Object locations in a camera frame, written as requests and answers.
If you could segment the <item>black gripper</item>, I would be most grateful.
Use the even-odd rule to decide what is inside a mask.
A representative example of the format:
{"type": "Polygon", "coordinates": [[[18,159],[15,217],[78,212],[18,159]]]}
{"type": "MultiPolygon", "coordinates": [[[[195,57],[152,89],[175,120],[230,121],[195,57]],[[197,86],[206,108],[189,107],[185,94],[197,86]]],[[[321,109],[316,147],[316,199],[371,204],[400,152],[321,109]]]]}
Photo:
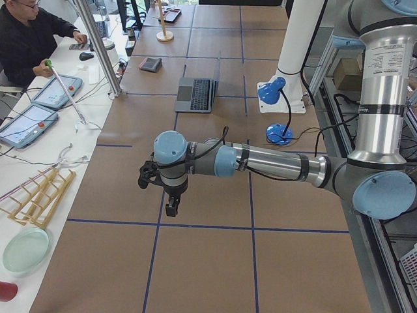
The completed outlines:
{"type": "Polygon", "coordinates": [[[179,198],[188,188],[188,174],[174,169],[161,169],[160,179],[165,192],[169,195],[165,213],[169,217],[176,217],[179,210],[179,198]]]}

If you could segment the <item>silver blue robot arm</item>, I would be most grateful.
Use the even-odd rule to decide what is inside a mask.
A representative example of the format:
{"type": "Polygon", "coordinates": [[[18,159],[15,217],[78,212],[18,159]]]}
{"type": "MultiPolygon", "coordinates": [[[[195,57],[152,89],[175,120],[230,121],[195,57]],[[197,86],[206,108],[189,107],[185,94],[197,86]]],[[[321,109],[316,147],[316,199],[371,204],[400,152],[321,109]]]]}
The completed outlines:
{"type": "Polygon", "coordinates": [[[187,142],[175,131],[154,141],[153,158],[140,169],[139,186],[164,188],[169,216],[178,212],[190,174],[230,177],[250,170],[270,179],[305,181],[337,194],[359,213],[388,220],[416,203],[416,183],[399,152],[409,67],[416,43],[415,1],[346,1],[335,32],[365,45],[354,150],[346,158],[309,157],[224,139],[187,142]]]}

